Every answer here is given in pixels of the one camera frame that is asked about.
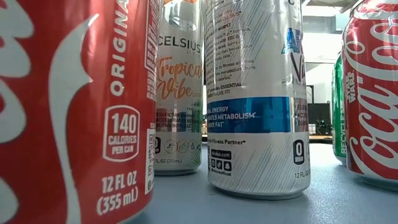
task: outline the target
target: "blue table surface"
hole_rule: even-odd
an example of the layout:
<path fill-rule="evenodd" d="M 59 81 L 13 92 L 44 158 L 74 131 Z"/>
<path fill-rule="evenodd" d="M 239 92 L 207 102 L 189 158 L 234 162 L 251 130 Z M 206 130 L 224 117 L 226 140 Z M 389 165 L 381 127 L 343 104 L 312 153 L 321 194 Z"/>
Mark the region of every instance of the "blue table surface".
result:
<path fill-rule="evenodd" d="M 132 223 L 398 223 L 398 193 L 361 182 L 335 159 L 330 144 L 311 144 L 311 185 L 298 198 L 249 200 L 207 181 L 207 150 L 193 175 L 156 177 L 154 198 Z"/>

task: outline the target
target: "blue label band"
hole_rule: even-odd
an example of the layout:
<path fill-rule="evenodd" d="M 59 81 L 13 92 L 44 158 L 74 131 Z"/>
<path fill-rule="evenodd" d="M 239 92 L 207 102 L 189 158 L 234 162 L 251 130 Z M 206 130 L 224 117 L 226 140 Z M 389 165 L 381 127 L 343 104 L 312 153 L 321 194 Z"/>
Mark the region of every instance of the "blue label band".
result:
<path fill-rule="evenodd" d="M 210 133 L 289 133 L 289 97 L 254 97 L 207 104 Z"/>

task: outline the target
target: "can lid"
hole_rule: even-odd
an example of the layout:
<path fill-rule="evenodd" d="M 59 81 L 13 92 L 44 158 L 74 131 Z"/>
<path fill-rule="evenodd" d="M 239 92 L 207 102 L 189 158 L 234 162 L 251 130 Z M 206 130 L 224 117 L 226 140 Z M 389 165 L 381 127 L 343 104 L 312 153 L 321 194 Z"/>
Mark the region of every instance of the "can lid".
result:
<path fill-rule="evenodd" d="M 353 16 L 354 10 L 355 10 L 360 4 L 362 4 L 364 1 L 365 1 L 365 0 L 359 0 L 359 1 L 357 1 L 357 2 L 353 5 L 353 7 L 351 7 L 351 10 L 349 11 L 349 16 L 350 16 L 350 17 Z"/>

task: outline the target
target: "white celsius can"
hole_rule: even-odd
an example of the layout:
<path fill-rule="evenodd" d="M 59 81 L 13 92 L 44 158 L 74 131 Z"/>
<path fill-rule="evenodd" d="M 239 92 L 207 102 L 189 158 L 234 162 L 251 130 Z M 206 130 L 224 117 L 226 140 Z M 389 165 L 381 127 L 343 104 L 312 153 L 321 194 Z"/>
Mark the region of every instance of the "white celsius can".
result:
<path fill-rule="evenodd" d="M 155 174 L 182 175 L 201 164 L 203 121 L 201 0 L 165 0 L 159 34 Z"/>
<path fill-rule="evenodd" d="M 208 180 L 299 196 L 310 185 L 300 1 L 209 0 L 205 22 Z"/>

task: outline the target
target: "soda can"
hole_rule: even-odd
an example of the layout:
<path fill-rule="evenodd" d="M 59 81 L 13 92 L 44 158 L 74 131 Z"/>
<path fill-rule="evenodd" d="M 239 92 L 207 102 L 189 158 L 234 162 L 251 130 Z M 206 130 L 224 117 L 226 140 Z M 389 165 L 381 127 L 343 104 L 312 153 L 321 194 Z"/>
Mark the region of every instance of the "soda can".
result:
<path fill-rule="evenodd" d="M 398 190 L 398 3 L 358 4 L 343 32 L 347 168 Z"/>
<path fill-rule="evenodd" d="M 332 114 L 332 136 L 333 152 L 336 158 L 346 165 L 346 124 L 344 114 L 343 93 L 343 68 L 341 65 L 341 54 L 338 55 L 334 64 L 331 80 L 331 114 Z"/>
<path fill-rule="evenodd" d="M 208 180 L 243 197 L 297 197 L 310 185 L 300 1 L 206 9 Z"/>
<path fill-rule="evenodd" d="M 203 1 L 164 0 L 157 73 L 156 175 L 183 175 L 201 164 Z"/>
<path fill-rule="evenodd" d="M 0 1 L 0 223 L 119 223 L 152 198 L 157 1 Z"/>

